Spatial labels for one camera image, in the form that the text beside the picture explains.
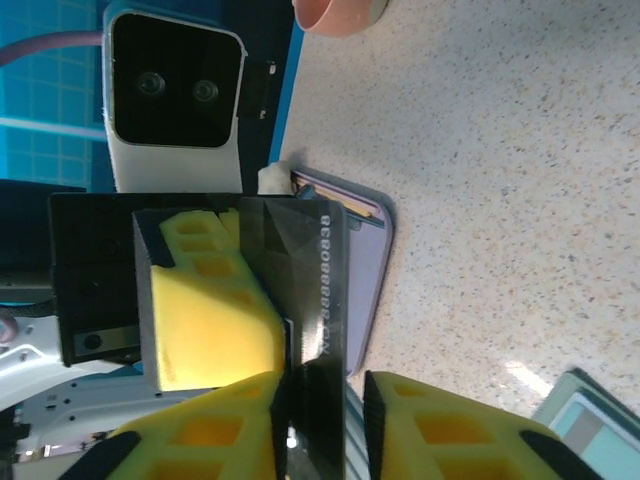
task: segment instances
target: granite countertop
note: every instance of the granite countertop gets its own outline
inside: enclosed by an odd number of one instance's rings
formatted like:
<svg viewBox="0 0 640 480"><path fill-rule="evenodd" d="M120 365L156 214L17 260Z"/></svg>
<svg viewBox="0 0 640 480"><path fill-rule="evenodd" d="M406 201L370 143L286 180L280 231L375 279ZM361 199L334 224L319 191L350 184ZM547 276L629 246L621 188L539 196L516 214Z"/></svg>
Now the granite countertop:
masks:
<svg viewBox="0 0 640 480"><path fill-rule="evenodd" d="M397 211L365 368L531 415L577 365L640 412L639 25L639 2L391 0L306 36L283 158Z"/></svg>

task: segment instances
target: yellow foam pad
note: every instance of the yellow foam pad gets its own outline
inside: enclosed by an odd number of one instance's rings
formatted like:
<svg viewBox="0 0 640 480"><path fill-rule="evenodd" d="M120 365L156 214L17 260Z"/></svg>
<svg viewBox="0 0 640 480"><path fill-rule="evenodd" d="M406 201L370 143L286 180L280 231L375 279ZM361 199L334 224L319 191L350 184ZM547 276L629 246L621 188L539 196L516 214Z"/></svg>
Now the yellow foam pad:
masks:
<svg viewBox="0 0 640 480"><path fill-rule="evenodd" d="M238 224L237 212L223 218L230 228ZM158 387L222 387L282 372L282 319L240 254L237 238L213 212L180 213L160 229L175 267L151 266Z"/></svg>
<svg viewBox="0 0 640 480"><path fill-rule="evenodd" d="M557 439L551 430L400 375L367 372L365 422L372 470L381 462L372 478L558 478L520 437L531 430Z"/></svg>
<svg viewBox="0 0 640 480"><path fill-rule="evenodd" d="M280 380L260 374L122 426L112 436L141 440L109 480L275 480L286 453L286 417L270 413Z"/></svg>

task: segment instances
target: black camera face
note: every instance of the black camera face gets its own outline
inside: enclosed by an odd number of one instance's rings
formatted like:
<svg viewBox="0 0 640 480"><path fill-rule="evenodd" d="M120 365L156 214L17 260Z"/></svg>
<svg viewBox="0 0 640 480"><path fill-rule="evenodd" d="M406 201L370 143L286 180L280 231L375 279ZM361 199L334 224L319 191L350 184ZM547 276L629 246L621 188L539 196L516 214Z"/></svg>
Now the black camera face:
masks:
<svg viewBox="0 0 640 480"><path fill-rule="evenodd" d="M231 35L138 14L112 32L115 130L143 145L220 147L231 134L242 47Z"/></svg>

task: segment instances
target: pink bowl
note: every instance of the pink bowl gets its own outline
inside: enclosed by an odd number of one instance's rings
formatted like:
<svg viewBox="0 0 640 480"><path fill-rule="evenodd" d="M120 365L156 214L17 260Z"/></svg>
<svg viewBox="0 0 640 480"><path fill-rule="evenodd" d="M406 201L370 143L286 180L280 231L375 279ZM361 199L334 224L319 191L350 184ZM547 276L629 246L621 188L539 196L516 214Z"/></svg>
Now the pink bowl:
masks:
<svg viewBox="0 0 640 480"><path fill-rule="evenodd" d="M292 0L298 25L328 37L347 37L376 23L388 0Z"/></svg>

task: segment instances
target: camera lens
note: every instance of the camera lens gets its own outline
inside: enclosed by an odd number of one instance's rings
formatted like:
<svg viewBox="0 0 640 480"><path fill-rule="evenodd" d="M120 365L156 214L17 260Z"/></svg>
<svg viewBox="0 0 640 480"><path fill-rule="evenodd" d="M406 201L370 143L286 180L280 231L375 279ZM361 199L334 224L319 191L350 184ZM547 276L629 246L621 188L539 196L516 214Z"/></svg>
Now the camera lens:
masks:
<svg viewBox="0 0 640 480"><path fill-rule="evenodd" d="M164 92L164 78L156 72L144 72L136 83L138 90L144 95L155 97Z"/></svg>
<svg viewBox="0 0 640 480"><path fill-rule="evenodd" d="M199 102L211 102L218 97L218 87L210 80L200 80L193 87L193 96Z"/></svg>

